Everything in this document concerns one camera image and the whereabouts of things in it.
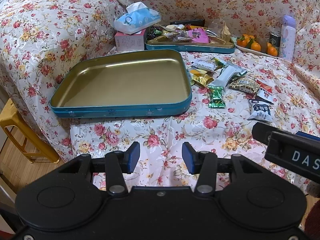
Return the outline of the patterned gold black snack packet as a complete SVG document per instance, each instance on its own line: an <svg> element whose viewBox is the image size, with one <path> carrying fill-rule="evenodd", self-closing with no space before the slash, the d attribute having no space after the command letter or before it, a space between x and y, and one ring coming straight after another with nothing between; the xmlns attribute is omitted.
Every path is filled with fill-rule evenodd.
<svg viewBox="0 0 320 240"><path fill-rule="evenodd" d="M248 94L256 94L260 89L259 83L251 77L241 77L232 81L229 88L239 90Z"/></svg>

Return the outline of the blue tin tray with snacks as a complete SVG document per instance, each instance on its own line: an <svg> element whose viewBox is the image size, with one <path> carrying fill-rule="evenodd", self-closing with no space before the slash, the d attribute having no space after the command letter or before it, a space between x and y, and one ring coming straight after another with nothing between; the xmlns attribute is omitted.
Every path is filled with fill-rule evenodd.
<svg viewBox="0 0 320 240"><path fill-rule="evenodd" d="M147 50L172 49L175 51L231 54L235 51L232 40L226 42L221 38L209 35L209 43L173 42L164 35L145 42Z"/></svg>

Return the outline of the white fruit plate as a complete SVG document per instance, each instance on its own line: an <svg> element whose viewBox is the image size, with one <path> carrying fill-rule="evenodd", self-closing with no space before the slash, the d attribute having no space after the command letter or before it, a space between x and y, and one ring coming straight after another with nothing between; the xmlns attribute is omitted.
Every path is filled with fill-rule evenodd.
<svg viewBox="0 0 320 240"><path fill-rule="evenodd" d="M261 37L254 37L254 36L245 36L249 39L249 42L247 44L246 47L240 47L236 44L236 41L237 41L237 38L235 39L235 45L236 45L236 48L240 49L241 51L243 52L248 52L248 53L253 53L255 55L261 55L261 56L271 56L271 55L268 55L267 54L267 48L269 46L272 46L270 44L270 42L267 42L267 40L265 38L261 38ZM258 52L258 51L254 51L254 50L251 50L250 47L251 47L251 44L253 42L258 42L260 45L261 45L261 52Z"/></svg>

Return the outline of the empty blue gold tin tray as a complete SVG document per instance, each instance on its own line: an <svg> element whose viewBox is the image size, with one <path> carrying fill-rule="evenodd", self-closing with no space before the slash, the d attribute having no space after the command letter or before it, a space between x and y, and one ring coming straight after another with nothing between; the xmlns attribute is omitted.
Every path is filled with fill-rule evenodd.
<svg viewBox="0 0 320 240"><path fill-rule="evenodd" d="M145 50L76 64L53 94L59 118L172 116L187 111L192 91L178 51Z"/></svg>

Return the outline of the white small snack packet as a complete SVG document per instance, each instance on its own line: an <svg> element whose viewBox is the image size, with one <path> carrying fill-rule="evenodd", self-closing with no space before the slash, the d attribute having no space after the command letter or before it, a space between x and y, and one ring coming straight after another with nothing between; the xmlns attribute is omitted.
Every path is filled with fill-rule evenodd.
<svg viewBox="0 0 320 240"><path fill-rule="evenodd" d="M209 62L204 60L197 60L191 66L197 69L205 70L207 72L214 72L217 67L215 62Z"/></svg>

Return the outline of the floral sofa cover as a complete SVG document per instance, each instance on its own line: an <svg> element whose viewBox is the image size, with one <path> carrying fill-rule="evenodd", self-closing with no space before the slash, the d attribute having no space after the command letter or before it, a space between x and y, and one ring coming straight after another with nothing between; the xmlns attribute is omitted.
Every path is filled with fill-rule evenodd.
<svg viewBox="0 0 320 240"><path fill-rule="evenodd" d="M193 87L187 112L158 119L59 119L49 101L77 63L116 52L113 22L135 2L161 14L163 23L202 18L225 23L233 36L267 37L283 16L296 20L292 62L236 50L221 59L247 69L272 88L274 126L319 135L319 0L2 0L1 86L28 125L64 161L88 153L103 157L138 141L141 154L128 186L194 186L181 158L189 142L221 158L240 153L306 189L309 181L264 159L252 139L249 95L226 90L224 109L208 107L209 93Z"/></svg>

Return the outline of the front middle mandarin orange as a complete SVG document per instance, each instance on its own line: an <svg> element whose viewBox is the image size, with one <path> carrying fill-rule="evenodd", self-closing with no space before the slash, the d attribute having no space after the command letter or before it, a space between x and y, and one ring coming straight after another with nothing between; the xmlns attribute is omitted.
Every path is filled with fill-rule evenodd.
<svg viewBox="0 0 320 240"><path fill-rule="evenodd" d="M258 42L253 42L250 47L251 50L261 52L261 45Z"/></svg>

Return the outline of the dark coffee can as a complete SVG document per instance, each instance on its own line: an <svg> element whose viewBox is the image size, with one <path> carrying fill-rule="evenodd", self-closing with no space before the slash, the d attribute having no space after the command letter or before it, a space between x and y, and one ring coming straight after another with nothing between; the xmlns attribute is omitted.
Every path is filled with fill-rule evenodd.
<svg viewBox="0 0 320 240"><path fill-rule="evenodd" d="M280 48L280 40L281 40L280 33L275 31L270 32L269 42L274 48L276 48L277 51L279 51L279 48Z"/></svg>

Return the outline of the front right mandarin orange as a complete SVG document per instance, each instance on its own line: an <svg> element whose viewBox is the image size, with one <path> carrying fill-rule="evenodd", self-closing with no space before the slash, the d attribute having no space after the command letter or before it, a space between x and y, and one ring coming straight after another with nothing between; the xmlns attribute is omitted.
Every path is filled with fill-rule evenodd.
<svg viewBox="0 0 320 240"><path fill-rule="evenodd" d="M277 49L275 47L269 46L267 48L267 54L271 55L271 56L274 56L274 57L277 57L278 56L278 51L277 51Z"/></svg>

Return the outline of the beige paper snack bag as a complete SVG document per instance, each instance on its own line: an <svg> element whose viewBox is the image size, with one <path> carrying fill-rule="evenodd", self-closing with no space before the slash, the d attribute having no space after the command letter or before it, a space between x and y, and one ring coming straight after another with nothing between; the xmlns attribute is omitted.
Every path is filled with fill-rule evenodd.
<svg viewBox="0 0 320 240"><path fill-rule="evenodd" d="M225 42L229 42L231 39L231 33L225 22L223 22L223 26L221 30L221 39L224 40Z"/></svg>

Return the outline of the purple bunny thermos bottle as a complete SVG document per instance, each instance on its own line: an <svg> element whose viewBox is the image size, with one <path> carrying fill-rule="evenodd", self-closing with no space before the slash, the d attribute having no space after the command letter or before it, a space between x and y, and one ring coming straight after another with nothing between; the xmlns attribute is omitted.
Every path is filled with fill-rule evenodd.
<svg viewBox="0 0 320 240"><path fill-rule="evenodd" d="M291 16L283 16L280 33L279 57L291 62L295 49L296 21Z"/></svg>

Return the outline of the pink snack packet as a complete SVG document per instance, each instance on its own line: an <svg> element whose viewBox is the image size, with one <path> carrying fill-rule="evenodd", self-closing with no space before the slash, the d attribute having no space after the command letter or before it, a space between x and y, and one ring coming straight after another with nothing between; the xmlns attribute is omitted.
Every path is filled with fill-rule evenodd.
<svg viewBox="0 0 320 240"><path fill-rule="evenodd" d="M209 43L209 37L202 28L194 28L187 33L193 43Z"/></svg>

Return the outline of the black remote control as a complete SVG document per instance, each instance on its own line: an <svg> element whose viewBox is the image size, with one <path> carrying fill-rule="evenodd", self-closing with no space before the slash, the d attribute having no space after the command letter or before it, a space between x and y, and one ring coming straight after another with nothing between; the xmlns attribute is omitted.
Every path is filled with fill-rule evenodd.
<svg viewBox="0 0 320 240"><path fill-rule="evenodd" d="M182 24L182 25L193 25L193 26L204 27L205 19L172 21L170 22L170 24L176 24L176 25Z"/></svg>

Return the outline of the green candy wrapper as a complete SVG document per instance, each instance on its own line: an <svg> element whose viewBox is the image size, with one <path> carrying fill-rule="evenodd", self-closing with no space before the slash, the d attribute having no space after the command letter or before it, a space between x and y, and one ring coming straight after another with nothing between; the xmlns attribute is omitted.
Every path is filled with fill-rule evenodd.
<svg viewBox="0 0 320 240"><path fill-rule="evenodd" d="M222 98L223 88L220 86L212 85L209 85L208 88L210 96L209 108L225 108L226 105Z"/></svg>

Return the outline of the front left mandarin orange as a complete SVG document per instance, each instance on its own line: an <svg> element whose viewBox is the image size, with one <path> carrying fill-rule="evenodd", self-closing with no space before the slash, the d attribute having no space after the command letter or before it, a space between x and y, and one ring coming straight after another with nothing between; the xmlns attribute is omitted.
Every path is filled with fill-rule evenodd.
<svg viewBox="0 0 320 240"><path fill-rule="evenodd" d="M246 47L249 42L249 39L242 35L242 37L237 38L236 44L240 47Z"/></svg>

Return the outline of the blue tissue pack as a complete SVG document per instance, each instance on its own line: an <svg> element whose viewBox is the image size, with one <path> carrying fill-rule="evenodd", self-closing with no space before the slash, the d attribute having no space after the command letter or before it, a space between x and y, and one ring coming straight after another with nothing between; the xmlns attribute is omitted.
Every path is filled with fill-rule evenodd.
<svg viewBox="0 0 320 240"><path fill-rule="evenodd" d="M124 34L132 35L161 22L159 12L148 8L143 2L129 5L127 13L114 20L114 29Z"/></svg>

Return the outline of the white black snack packet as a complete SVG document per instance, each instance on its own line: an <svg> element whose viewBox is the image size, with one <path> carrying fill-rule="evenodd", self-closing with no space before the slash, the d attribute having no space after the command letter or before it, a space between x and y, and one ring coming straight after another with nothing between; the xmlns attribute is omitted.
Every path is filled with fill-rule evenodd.
<svg viewBox="0 0 320 240"><path fill-rule="evenodd" d="M270 104L261 100L249 99L250 116L248 120L272 122Z"/></svg>

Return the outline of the pink tissue box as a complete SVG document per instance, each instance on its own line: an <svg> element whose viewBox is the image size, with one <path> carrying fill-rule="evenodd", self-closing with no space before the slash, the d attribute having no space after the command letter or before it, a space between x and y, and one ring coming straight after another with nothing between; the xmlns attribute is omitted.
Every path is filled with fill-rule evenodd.
<svg viewBox="0 0 320 240"><path fill-rule="evenodd" d="M117 32L114 36L117 51L143 51L147 30L143 29L132 35Z"/></svg>

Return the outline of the mandarin orange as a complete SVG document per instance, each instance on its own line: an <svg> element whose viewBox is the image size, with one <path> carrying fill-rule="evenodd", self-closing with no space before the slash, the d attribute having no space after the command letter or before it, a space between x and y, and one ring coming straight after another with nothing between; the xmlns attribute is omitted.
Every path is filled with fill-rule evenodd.
<svg viewBox="0 0 320 240"><path fill-rule="evenodd" d="M240 47L246 47L249 42L249 39L242 35L242 37L237 38L236 44Z"/></svg>
<svg viewBox="0 0 320 240"><path fill-rule="evenodd" d="M271 55L271 56L274 56L274 57L277 57L278 56L278 51L277 51L277 49L275 47L269 46L267 48L267 54Z"/></svg>
<svg viewBox="0 0 320 240"><path fill-rule="evenodd" d="M261 52L261 45L258 42L253 42L250 47L251 50Z"/></svg>

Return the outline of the gold candy wrapper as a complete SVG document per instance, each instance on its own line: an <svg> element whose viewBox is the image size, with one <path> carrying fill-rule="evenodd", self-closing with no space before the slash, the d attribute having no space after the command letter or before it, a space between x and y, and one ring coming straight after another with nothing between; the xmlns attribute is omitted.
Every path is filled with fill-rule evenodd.
<svg viewBox="0 0 320 240"><path fill-rule="evenodd" d="M198 85L201 85L203 87L208 86L214 80L206 70L190 68L189 73L193 83L197 83Z"/></svg>

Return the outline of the white long snack bar packet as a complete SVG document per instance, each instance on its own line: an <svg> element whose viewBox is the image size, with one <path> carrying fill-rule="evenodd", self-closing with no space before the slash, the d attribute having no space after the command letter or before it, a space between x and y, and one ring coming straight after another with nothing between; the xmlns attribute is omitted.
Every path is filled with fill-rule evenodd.
<svg viewBox="0 0 320 240"><path fill-rule="evenodd" d="M240 78L246 74L247 69L239 67L233 63L227 63L226 66L222 68L218 78L213 81L213 86L225 89L232 79Z"/></svg>

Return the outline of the red white wafer snack packet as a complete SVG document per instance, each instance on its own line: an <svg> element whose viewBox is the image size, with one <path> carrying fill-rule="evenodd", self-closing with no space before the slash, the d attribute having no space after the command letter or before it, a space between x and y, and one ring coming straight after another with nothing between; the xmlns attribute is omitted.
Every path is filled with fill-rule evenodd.
<svg viewBox="0 0 320 240"><path fill-rule="evenodd" d="M256 79L256 82L260 86L256 93L256 98L273 105L276 102L276 99L273 96L272 87L259 79Z"/></svg>

